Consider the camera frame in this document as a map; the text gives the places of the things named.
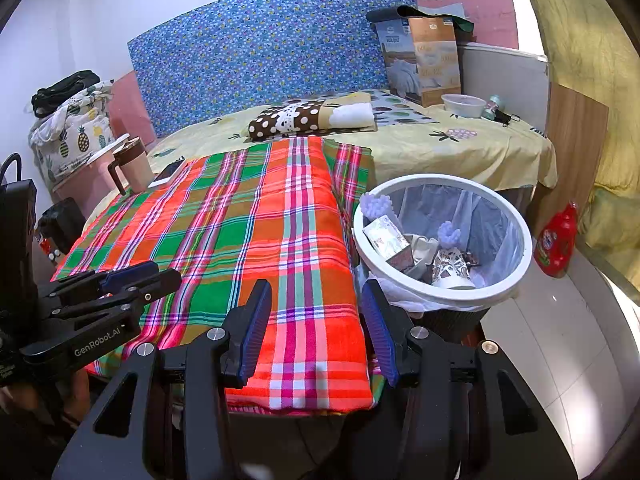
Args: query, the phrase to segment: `plaid blanket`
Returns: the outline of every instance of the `plaid blanket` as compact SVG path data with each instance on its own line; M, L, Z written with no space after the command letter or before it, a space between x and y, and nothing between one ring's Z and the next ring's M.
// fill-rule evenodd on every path
M254 376L229 404L265 410L368 408L372 393L345 233L364 192L367 148L317 137L191 161L165 190L120 196L76 242L57 278L145 260L182 275L142 333L97 360L110 376L142 342L192 341L244 304L255 280L273 306Z

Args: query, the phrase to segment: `product box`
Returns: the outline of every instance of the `product box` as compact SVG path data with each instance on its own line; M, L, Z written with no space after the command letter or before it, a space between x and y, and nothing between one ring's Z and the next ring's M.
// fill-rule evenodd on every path
M450 18L398 18L377 22L391 93L422 106L460 93L460 67Z
M387 215L376 218L363 230L376 252L393 268L405 270L414 266L411 244Z

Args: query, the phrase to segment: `coffee mug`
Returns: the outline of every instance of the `coffee mug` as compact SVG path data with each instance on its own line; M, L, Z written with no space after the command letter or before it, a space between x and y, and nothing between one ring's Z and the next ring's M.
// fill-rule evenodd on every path
M129 182L133 193L142 193L151 184L155 175L146 158L145 145L139 137L135 137L113 152L114 161L108 170L121 194L126 195L116 167L120 167L122 174Z
M469 279L466 261L457 248L438 250L433 259L431 285L457 290L476 288L474 282Z

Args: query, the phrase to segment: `white phone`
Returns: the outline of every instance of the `white phone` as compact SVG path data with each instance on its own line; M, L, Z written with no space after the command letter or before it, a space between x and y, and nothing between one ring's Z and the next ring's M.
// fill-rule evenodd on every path
M184 157L180 157L178 160L174 160L171 164L167 165L158 176L153 179L151 184L149 184L148 188L151 190L162 189L163 187L167 187L171 184L175 177L180 174L182 168L185 167L187 161Z

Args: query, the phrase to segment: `purple glove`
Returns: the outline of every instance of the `purple glove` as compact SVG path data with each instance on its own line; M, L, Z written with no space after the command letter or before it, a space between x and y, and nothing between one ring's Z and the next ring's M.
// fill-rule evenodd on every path
M371 222L376 218L386 215L401 233L404 232L402 230L402 224L396 216L396 213L394 213L394 205L389 196L375 196L369 192L364 193L360 196L360 209L362 210L362 214Z
M444 222L438 227L438 241L443 249L452 249L460 245L460 229L453 229L451 222Z

